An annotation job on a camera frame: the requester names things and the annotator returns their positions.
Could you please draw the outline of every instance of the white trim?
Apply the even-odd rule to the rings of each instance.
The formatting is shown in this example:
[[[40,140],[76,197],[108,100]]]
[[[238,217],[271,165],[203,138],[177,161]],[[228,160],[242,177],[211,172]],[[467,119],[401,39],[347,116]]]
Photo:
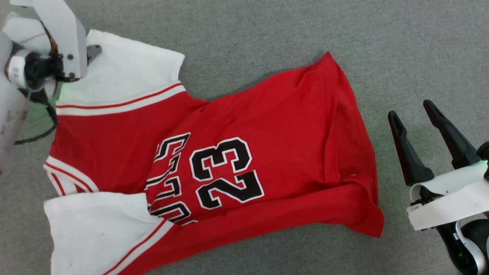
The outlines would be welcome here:
[[[102,275],[116,275],[118,273],[120,273],[121,271],[123,271],[129,264],[131,264],[134,260],[136,260],[139,256],[141,256],[146,250],[148,250],[150,247],[152,247],[155,243],[157,243],[164,235],[166,235],[166,233],[172,228],[172,226],[174,225],[174,223],[170,222],[170,221],[167,221],[167,220],[163,220],[161,221],[163,223],[163,225],[158,229],[158,231],[156,231],[154,233],[153,236],[151,236],[151,238],[149,238],[148,240],[146,240],[146,238],[148,238],[148,236],[150,236],[151,234],[153,234],[153,232],[155,231],[155,229],[161,224],[161,223],[158,223],[156,224],[155,228],[153,230],[150,230],[148,231],[147,234],[145,234],[142,238],[141,238],[141,241],[138,242],[137,245],[139,245],[138,248],[136,248],[135,250],[133,250],[132,252],[128,252],[130,253],[129,255],[126,253],[124,254],[124,257],[126,257],[124,260],[122,260],[122,262],[119,260],[117,263],[115,264],[112,264],[111,265],[111,268],[108,268],[104,273],[100,273]]]
[[[78,190],[76,189],[76,184],[72,182],[70,178],[67,178],[64,174],[47,171],[47,176],[53,183],[54,188],[56,189],[56,192],[58,192],[59,196],[63,196],[63,193],[64,195],[71,195],[71,194],[78,193]]]
[[[47,170],[46,170],[46,173],[47,173],[47,177],[51,180],[51,183],[53,184],[54,189],[56,189],[58,196],[60,196],[60,197],[63,196],[63,193],[61,192],[61,189],[60,189],[58,183],[54,180],[54,177],[52,176],[53,173],[51,173]]]
[[[159,101],[168,99],[180,92],[185,92],[185,91],[186,91],[185,87],[181,84],[181,82],[176,81],[162,88],[145,92],[143,94],[138,94],[137,96],[124,99],[124,100],[119,100],[119,101],[102,102],[102,103],[97,102],[92,104],[81,103],[81,102],[57,103],[56,114],[89,116],[89,115],[107,115],[107,114],[123,113],[123,112],[136,110],[157,103]]]
[[[184,224],[182,224],[182,225],[180,225],[180,226],[186,226],[186,225],[189,225],[189,224],[194,224],[194,223],[198,223],[198,222],[199,222],[199,221],[196,221],[196,220],[191,220],[191,221],[186,222],[186,223],[184,223]]]
[[[53,169],[53,168],[47,166],[46,164],[54,166],[60,170]],[[78,185],[80,188],[82,188],[85,192],[87,192],[87,193],[90,192],[90,190],[88,190],[87,187],[89,187],[92,190],[92,192],[98,192],[97,185],[95,185],[95,183],[87,175],[85,175],[84,173],[82,173],[81,171],[76,169],[75,167],[70,166],[70,165],[62,162],[61,160],[57,160],[57,159],[53,158],[52,156],[49,156],[47,158],[46,164],[44,165],[44,169],[46,169],[47,171],[49,171],[51,173],[62,174],[64,177],[68,177],[76,185]],[[70,176],[70,174],[77,177],[81,181]]]

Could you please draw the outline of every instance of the printed number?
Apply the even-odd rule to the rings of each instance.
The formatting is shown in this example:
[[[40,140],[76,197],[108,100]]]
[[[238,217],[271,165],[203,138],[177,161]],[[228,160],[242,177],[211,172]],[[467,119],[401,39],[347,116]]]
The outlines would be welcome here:
[[[192,168],[192,176],[199,182],[212,180],[212,171],[210,167],[206,167],[204,161],[211,160],[211,166],[217,167],[228,163],[226,153],[234,152],[235,158],[232,160],[233,172],[239,173],[248,168],[251,163],[251,154],[248,144],[238,138],[226,139],[217,146],[211,146],[204,149],[194,151],[190,157]],[[230,198],[233,198],[241,203],[245,203],[260,197],[263,197],[263,189],[256,171],[250,171],[234,177],[236,183],[241,183],[243,187],[239,187],[223,178],[202,185],[197,189],[197,197],[200,206],[205,209],[214,209],[221,207],[222,203],[219,194],[213,195],[213,191],[222,193]]]
[[[172,223],[176,223],[185,218],[188,218],[192,214],[184,202],[176,202],[174,204],[170,204],[165,207],[155,209],[151,211],[150,214],[161,217],[175,211],[180,212],[180,214],[178,216],[168,219]]]

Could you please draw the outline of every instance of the basketball jersey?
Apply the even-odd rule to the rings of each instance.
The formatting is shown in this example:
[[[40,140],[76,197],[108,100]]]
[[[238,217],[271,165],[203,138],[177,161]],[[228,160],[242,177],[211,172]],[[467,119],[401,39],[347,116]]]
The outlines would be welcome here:
[[[45,168],[60,195],[71,194],[46,204],[58,247],[79,247],[75,240],[85,236],[92,246],[79,251],[97,251],[105,237],[95,228],[124,227],[126,212],[143,204],[149,212],[129,218],[135,225],[122,237],[105,233],[125,246],[97,259],[93,274],[143,274],[316,222],[382,232],[374,151],[348,80],[329,53],[212,102],[190,97],[173,81],[117,102],[65,102],[57,112]],[[99,193],[73,195],[93,192]],[[88,221],[86,227],[68,225],[87,213],[94,218],[79,222]],[[68,274],[73,259],[57,255],[52,264]]]

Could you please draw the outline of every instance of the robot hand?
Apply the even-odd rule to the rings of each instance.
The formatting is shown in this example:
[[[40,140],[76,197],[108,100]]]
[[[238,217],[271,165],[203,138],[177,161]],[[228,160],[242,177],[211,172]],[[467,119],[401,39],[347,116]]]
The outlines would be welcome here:
[[[402,173],[411,187],[409,220],[415,230],[438,231],[462,275],[489,275],[489,219],[461,224],[465,218],[489,213],[489,142],[476,150],[433,102],[425,100],[423,105],[431,123],[442,133],[455,170],[435,177],[407,139],[398,115],[389,113]]]
[[[87,47],[85,28],[64,0],[11,0],[11,4],[34,8],[41,21],[12,17],[0,31],[0,173],[14,143],[37,140],[56,128],[48,100],[59,84],[85,77],[89,63],[102,50]],[[16,142],[29,101],[46,105],[54,125],[43,135]]]

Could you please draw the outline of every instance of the gray floor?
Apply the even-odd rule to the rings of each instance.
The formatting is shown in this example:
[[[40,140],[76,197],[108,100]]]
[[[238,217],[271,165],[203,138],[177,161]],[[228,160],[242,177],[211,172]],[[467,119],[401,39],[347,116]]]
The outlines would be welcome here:
[[[356,92],[377,153],[380,239],[343,226],[289,229],[206,252],[150,274],[455,274],[435,231],[414,232],[387,113],[396,110],[424,163],[451,170],[424,113],[433,100],[476,146],[489,139],[489,2],[485,0],[67,0],[96,28],[184,53],[181,80],[195,97],[238,92],[330,50]],[[0,16],[6,14],[0,3]],[[23,137],[49,125],[40,108]],[[42,164],[52,137],[15,148],[0,178],[0,274],[49,273],[52,241]]]

